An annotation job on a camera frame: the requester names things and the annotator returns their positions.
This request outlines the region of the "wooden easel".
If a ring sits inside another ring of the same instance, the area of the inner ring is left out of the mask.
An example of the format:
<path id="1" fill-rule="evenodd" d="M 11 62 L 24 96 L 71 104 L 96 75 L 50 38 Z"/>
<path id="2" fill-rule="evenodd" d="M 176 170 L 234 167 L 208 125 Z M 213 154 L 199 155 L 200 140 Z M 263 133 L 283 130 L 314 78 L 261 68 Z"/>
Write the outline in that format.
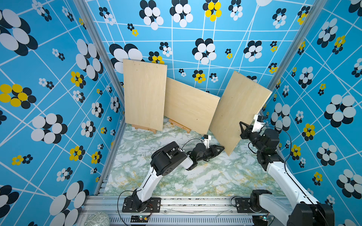
<path id="1" fill-rule="evenodd" d="M 178 122 L 176 122 L 176 121 L 174 121 L 174 120 L 172 120 L 172 119 L 169 119 L 169 122 L 170 122 L 172 125 L 175 125 L 175 126 L 181 128 L 181 129 L 185 130 L 188 134 L 190 134 L 190 132 L 191 132 L 191 129 L 190 129 L 190 128 L 188 128 L 188 127 L 186 127 L 186 126 L 184 126 L 184 125 L 182 125 L 182 124 L 180 124 L 180 123 L 178 123 Z"/>
<path id="2" fill-rule="evenodd" d="M 145 131 L 151 131 L 154 134 L 156 134 L 156 130 L 152 129 L 152 128 L 143 127 L 143 126 L 139 126 L 139 125 L 135 125 L 135 124 L 132 124 L 132 127 L 134 127 L 136 130 L 140 129 L 140 130 L 145 130 Z"/>

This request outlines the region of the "plywood board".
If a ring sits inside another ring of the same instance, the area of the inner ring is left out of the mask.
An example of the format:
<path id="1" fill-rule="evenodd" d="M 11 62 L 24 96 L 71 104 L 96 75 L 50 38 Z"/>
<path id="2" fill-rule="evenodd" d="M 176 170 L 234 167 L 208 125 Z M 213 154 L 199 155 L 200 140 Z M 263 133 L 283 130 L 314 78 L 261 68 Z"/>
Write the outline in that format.
<path id="1" fill-rule="evenodd" d="M 210 131 L 228 156 L 240 142 L 240 122 L 250 124 L 272 92 L 234 71 L 218 103 Z"/>
<path id="2" fill-rule="evenodd" d="M 164 116 L 199 134 L 207 134 L 219 101 L 218 96 L 166 79 Z"/>
<path id="3" fill-rule="evenodd" d="M 152 131 L 163 129 L 167 66 L 123 61 L 125 122 Z"/>

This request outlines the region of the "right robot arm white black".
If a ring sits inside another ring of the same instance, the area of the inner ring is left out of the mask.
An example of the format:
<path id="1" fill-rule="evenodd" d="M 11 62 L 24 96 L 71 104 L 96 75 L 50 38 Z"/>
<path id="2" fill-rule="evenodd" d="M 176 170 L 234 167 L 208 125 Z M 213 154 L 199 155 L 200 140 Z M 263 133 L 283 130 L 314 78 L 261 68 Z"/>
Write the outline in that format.
<path id="1" fill-rule="evenodd" d="M 286 160 L 277 153 L 279 134 L 273 129 L 261 131 L 263 123 L 248 125 L 239 123 L 242 139 L 247 139 L 257 149 L 256 156 L 262 168 L 277 182 L 290 205 L 286 205 L 268 190 L 253 190 L 250 208 L 254 212 L 263 210 L 272 214 L 285 226 L 332 226 L 335 224 L 334 210 L 319 202 L 287 169 Z"/>

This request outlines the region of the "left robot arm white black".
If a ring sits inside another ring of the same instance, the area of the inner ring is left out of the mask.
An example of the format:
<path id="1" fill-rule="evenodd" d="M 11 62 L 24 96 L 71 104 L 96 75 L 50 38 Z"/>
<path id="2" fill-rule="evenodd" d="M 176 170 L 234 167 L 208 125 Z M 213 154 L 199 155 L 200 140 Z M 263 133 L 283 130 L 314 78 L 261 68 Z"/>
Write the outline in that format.
<path id="1" fill-rule="evenodd" d="M 145 180 L 131 195 L 133 210 L 136 212 L 145 210 L 160 180 L 178 166 L 181 165 L 190 171 L 197 167 L 198 162 L 208 162 L 223 151 L 223 146 L 207 147 L 203 143 L 198 143 L 192 151 L 185 152 L 175 141 L 158 149 L 151 156 L 150 170 Z"/>

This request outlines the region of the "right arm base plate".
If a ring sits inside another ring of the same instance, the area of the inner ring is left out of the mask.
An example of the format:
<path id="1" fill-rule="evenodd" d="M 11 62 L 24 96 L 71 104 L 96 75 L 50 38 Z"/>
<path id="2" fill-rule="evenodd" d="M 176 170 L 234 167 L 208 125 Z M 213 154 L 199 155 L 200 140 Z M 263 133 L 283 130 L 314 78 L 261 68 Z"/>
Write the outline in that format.
<path id="1" fill-rule="evenodd" d="M 236 197 L 234 198 L 235 208 L 237 213 L 263 213 L 267 214 L 268 212 L 264 209 L 254 210 L 251 208 L 250 198 Z"/>

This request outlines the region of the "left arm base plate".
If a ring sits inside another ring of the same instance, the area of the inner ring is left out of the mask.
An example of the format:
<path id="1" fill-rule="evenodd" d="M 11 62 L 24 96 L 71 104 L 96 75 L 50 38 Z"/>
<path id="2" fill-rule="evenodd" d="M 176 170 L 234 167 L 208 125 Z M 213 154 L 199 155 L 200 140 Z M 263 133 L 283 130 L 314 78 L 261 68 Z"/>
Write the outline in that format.
<path id="1" fill-rule="evenodd" d="M 140 202 L 136 197 L 127 197 L 123 202 L 122 212 L 124 213 L 141 213 L 151 212 L 159 213 L 161 207 L 161 198 L 152 197 L 145 202 Z"/>

